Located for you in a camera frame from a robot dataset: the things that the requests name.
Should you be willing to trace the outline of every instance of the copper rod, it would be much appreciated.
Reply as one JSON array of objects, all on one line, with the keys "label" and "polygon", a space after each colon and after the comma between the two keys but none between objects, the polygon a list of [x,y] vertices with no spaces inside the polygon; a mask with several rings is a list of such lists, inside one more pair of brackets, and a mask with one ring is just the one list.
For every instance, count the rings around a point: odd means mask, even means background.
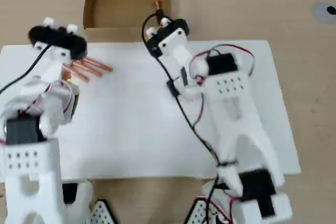
[{"label": "copper rod", "polygon": [[69,65],[64,65],[63,68],[65,70],[68,70],[71,72],[71,74],[73,74],[74,76],[77,76],[78,78],[80,78],[81,80],[85,81],[85,82],[88,82],[90,81],[90,78],[85,76],[84,74],[78,72],[77,70],[73,69],[71,66]]},{"label": "copper rod", "polygon": [[85,57],[84,59],[82,59],[82,61],[88,63],[88,64],[91,64],[91,65],[94,65],[98,68],[101,68],[101,69],[104,69],[106,71],[109,71],[109,72],[112,72],[113,71],[113,68],[107,66],[107,65],[104,65],[102,63],[99,63],[97,62],[96,60],[93,60],[91,58],[88,58],[88,57]]},{"label": "copper rod", "polygon": [[162,2],[161,2],[161,0],[156,0],[156,1],[153,3],[153,6],[154,6],[155,10],[160,10],[160,9],[161,9],[161,6],[162,6]]},{"label": "copper rod", "polygon": [[78,67],[78,68],[81,68],[81,69],[83,69],[85,71],[88,71],[89,73],[94,74],[95,76],[99,76],[100,77],[100,76],[103,75],[101,72],[97,71],[96,69],[90,68],[90,67],[84,65],[81,62],[73,61],[71,65],[75,66],[75,67]]}]

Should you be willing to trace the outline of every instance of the white board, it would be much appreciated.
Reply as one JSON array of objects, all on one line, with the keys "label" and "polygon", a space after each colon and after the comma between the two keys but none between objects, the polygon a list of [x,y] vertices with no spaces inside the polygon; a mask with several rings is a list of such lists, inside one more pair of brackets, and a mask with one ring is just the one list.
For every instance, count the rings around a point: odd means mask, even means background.
[{"label": "white board", "polygon": [[[300,172],[293,136],[267,41],[226,41],[243,46],[256,56],[251,78],[253,96],[282,170]],[[197,53],[223,41],[189,42]],[[31,46],[6,46],[0,56],[0,87],[21,75],[34,61]],[[57,132],[64,179],[185,176],[210,178],[215,163],[187,126],[166,87],[166,76],[141,43],[89,44],[89,56],[114,67],[89,83],[76,78],[81,94],[71,124]],[[242,55],[246,66],[249,55]],[[167,62],[171,71],[174,65]],[[30,76],[41,73],[38,64]],[[20,84],[0,95],[0,110]],[[182,101],[191,121],[200,101]],[[215,140],[207,111],[197,129]]]}]

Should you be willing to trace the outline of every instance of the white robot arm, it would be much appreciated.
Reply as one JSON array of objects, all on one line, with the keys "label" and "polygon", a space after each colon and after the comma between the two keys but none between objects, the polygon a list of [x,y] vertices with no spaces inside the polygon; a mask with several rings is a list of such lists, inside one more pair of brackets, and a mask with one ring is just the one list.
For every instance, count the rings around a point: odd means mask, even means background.
[{"label": "white robot arm", "polygon": [[[218,136],[212,145],[221,182],[215,185],[218,189],[214,191],[214,198],[226,213],[230,212],[232,198],[237,198],[232,211],[238,223],[290,219],[292,212],[287,195],[275,192],[275,187],[282,186],[285,180],[251,95],[249,75],[252,71],[248,73],[242,68],[239,54],[223,54],[217,47],[204,52],[206,57],[202,54],[194,57],[187,49],[186,22],[157,13],[160,15],[161,28],[150,28],[149,40],[144,43],[158,61],[161,57],[170,57],[180,66],[181,77],[173,84],[168,82],[172,94],[176,98],[179,95],[186,99],[202,98],[210,111]],[[218,55],[211,56],[213,51]],[[209,193],[209,186],[204,187],[204,193]]]},{"label": "white robot arm", "polygon": [[5,177],[5,224],[83,224],[90,214],[92,185],[87,181],[62,183],[58,140],[54,133],[69,123],[79,88],[63,80],[63,65],[87,54],[87,42],[77,27],[56,28],[50,18],[29,33],[41,54],[22,79],[42,58],[47,68],[29,79],[20,94],[0,114],[1,172]]}]

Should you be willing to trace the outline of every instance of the wooden desk surface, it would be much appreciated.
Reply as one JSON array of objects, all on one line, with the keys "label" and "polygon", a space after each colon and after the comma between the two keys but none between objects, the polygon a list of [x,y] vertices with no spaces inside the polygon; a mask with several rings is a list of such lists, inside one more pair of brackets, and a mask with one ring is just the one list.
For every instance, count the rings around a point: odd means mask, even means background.
[{"label": "wooden desk surface", "polygon": [[[0,0],[0,45],[27,43],[31,26],[52,16],[80,23],[84,0]],[[286,176],[292,223],[334,223],[336,207],[336,24],[320,24],[318,1],[173,0],[191,39],[266,39],[270,42],[288,110],[302,174]],[[93,181],[121,223],[182,223],[202,181],[128,179]],[[0,220],[5,200],[0,199]]]}]

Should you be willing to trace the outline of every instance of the brown cardboard box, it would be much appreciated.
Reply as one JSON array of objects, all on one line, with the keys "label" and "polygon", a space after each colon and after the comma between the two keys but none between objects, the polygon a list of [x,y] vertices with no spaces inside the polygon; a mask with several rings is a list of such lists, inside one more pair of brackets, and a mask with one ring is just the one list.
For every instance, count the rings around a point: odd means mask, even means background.
[{"label": "brown cardboard box", "polygon": [[[161,1],[166,14],[170,14],[171,0]],[[140,41],[143,21],[155,12],[154,2],[155,0],[85,0],[83,24],[88,40]]]}]

